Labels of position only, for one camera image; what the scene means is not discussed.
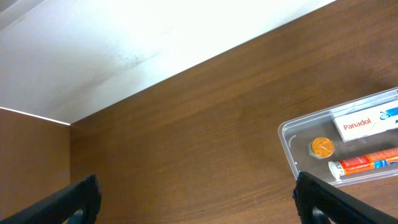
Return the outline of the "small jar gold lid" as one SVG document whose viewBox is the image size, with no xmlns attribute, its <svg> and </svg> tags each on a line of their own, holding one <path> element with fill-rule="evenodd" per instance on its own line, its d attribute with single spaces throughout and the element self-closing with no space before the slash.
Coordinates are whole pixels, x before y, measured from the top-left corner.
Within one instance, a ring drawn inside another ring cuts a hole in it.
<svg viewBox="0 0 398 224">
<path fill-rule="evenodd" d="M 326 159 L 335 152 L 335 145 L 332 140 L 319 137 L 315 138 L 308 147 L 308 153 L 317 159 Z"/>
</svg>

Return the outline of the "orange tube white cap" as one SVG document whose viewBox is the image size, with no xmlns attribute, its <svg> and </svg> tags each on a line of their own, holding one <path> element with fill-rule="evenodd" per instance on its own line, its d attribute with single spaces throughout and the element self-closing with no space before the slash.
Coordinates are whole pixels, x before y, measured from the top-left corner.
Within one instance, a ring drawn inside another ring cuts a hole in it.
<svg viewBox="0 0 398 224">
<path fill-rule="evenodd" d="M 363 156 L 328 163 L 330 172 L 335 179 L 341 176 L 356 174 L 385 166 L 397 164 L 397 148 L 386 149 Z"/>
</svg>

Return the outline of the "white Panadol box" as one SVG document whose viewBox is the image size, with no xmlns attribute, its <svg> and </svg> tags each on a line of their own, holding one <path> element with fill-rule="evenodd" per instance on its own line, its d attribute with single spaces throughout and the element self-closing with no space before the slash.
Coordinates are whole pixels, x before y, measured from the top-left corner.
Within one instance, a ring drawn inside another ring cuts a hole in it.
<svg viewBox="0 0 398 224">
<path fill-rule="evenodd" d="M 333 120 L 343 142 L 397 129 L 397 100 Z"/>
</svg>

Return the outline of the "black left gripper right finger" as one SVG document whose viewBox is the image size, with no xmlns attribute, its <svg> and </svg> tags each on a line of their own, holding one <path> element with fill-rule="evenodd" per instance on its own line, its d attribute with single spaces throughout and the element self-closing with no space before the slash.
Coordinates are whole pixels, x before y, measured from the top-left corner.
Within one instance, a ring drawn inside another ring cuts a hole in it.
<svg viewBox="0 0 398 224">
<path fill-rule="evenodd" d="M 397 219 L 308 172 L 300 172 L 292 198 L 302 224 L 395 224 Z"/>
</svg>

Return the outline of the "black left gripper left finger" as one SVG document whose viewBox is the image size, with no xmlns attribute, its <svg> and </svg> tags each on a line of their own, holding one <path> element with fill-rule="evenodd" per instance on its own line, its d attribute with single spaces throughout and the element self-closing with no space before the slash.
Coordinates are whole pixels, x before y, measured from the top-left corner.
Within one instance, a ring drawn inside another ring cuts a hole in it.
<svg viewBox="0 0 398 224">
<path fill-rule="evenodd" d="M 94 223 L 100 207 L 97 176 L 89 175 L 1 220 L 1 224 Z"/>
</svg>

